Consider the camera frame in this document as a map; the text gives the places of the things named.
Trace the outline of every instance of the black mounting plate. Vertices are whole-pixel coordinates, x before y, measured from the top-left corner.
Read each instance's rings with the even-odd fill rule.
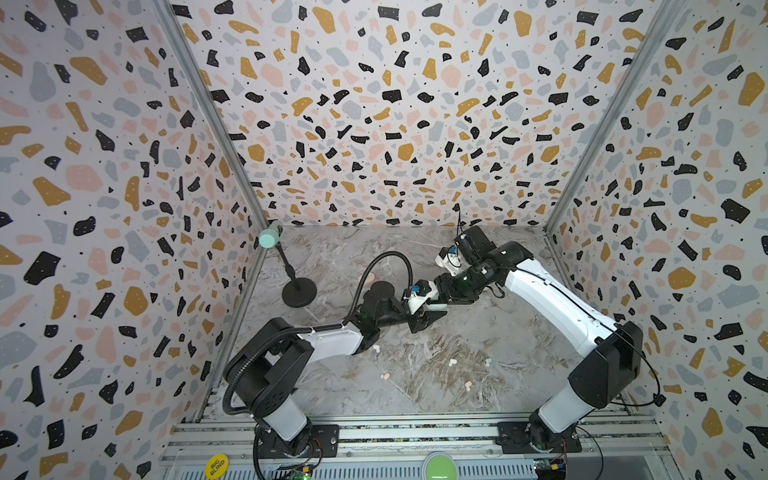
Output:
[[[312,434],[310,441],[312,442],[315,453],[314,458],[319,458],[317,451],[317,444],[315,439],[320,442],[320,447],[323,449],[323,458],[336,457],[339,447],[339,426],[338,425],[312,425]],[[297,463],[301,463],[309,453],[309,449],[305,449],[301,455],[297,457],[290,457],[283,451],[283,443],[277,438],[277,434],[274,430],[271,432],[261,432],[262,444],[259,445],[259,458],[284,458],[290,460],[298,460]]]
[[[528,422],[499,422],[496,426],[498,427],[496,445],[500,445],[502,447],[502,452],[506,455],[515,453],[540,453],[531,446],[528,434],[525,432]],[[567,437],[565,438],[565,448],[568,453],[579,453],[581,451],[581,442],[579,442],[578,439]],[[553,448],[550,453],[562,452],[562,445],[558,445]]]

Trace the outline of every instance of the metal corner post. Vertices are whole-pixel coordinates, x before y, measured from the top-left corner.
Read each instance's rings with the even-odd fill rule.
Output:
[[[187,79],[192,95],[197,99],[197,103],[200,105],[200,109],[205,116],[208,125],[210,126],[213,135],[223,150],[224,158],[230,166],[230,171],[235,177],[237,186],[243,193],[243,196],[248,203],[251,215],[256,221],[258,234],[261,230],[269,225],[269,222],[264,215],[264,211],[259,203],[259,199],[253,192],[253,188],[250,185],[248,175],[243,169],[243,165],[240,163],[240,156],[237,154],[232,140],[230,139],[227,128],[224,125],[218,110],[216,109],[208,89],[205,87],[203,77],[200,74],[200,69],[197,67],[197,63],[194,60],[192,51],[189,44],[184,40],[184,33],[181,31],[181,27],[176,21],[176,16],[171,9],[170,2],[168,0],[152,0],[151,10],[153,10],[154,16],[157,19],[161,30],[163,31],[170,49],[176,55],[176,60],[184,73],[184,77]],[[195,409],[194,419],[199,422],[203,416],[203,411],[208,403],[208,396],[214,385],[217,385],[223,375],[223,368],[229,359],[229,355],[234,347],[235,340],[237,339],[237,332],[240,330],[240,325],[245,317],[245,312],[248,308],[250,296],[253,292],[253,288],[256,286],[256,281],[261,271],[261,266],[266,257],[266,250],[260,247],[255,249],[254,254],[256,258],[251,268],[248,280],[243,286],[241,293],[241,300],[237,305],[237,308],[233,315],[233,321],[230,325],[230,331],[227,332],[222,348],[219,350],[216,361],[214,363],[214,370],[210,376],[209,384],[206,386],[206,394],[203,401]]]
[[[565,212],[568,211],[571,200],[576,196],[581,183],[584,182],[589,169],[600,154],[602,144],[605,142],[605,139],[610,134],[611,130],[613,130],[616,120],[627,106],[635,88],[640,84],[643,76],[645,76],[648,68],[653,63],[659,45],[664,41],[664,37],[670,31],[672,24],[677,20],[680,11],[687,2],[688,0],[662,0],[658,12],[650,22],[645,39],[640,43],[637,54],[634,56],[632,64],[627,70],[627,75],[624,77],[624,81],[619,85],[611,103],[608,105],[603,117],[598,122],[597,130],[592,136],[587,148],[584,149],[584,154],[581,156],[576,168],[571,173],[568,183],[565,185],[565,188],[563,188],[560,200],[557,205],[554,206],[554,210],[547,220],[545,229],[547,237],[554,233],[561,218],[564,216]]]

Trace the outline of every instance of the black round lamp base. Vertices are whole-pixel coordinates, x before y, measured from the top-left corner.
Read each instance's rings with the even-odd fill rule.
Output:
[[[288,282],[283,288],[283,302],[292,308],[309,305],[317,296],[317,286],[305,277]]]

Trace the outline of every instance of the robotic arm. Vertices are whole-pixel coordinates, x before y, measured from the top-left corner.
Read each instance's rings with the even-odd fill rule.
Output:
[[[227,364],[227,391],[245,402],[242,412],[275,431],[283,451],[298,455],[309,441],[311,423],[290,393],[307,363],[363,352],[376,343],[385,326],[408,323],[412,333],[424,330],[445,316],[449,306],[474,303],[493,283],[528,301],[584,357],[568,384],[531,414],[520,443],[539,452],[551,451],[571,437],[581,418],[605,407],[637,377],[640,328],[632,322],[608,328],[612,319],[565,288],[519,243],[497,247],[474,226],[443,248],[435,261],[447,273],[416,281],[399,298],[391,283],[375,282],[340,324],[288,335],[292,330],[285,320],[270,320]],[[286,335],[275,340],[280,332]],[[240,412],[228,402],[225,396],[225,412]]]

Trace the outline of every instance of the small mint green object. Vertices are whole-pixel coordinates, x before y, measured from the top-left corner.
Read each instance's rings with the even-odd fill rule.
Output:
[[[442,452],[430,454],[424,461],[424,480],[458,480],[458,469],[453,458]]]
[[[272,248],[280,241],[283,232],[283,222],[276,220],[259,233],[259,247]]]

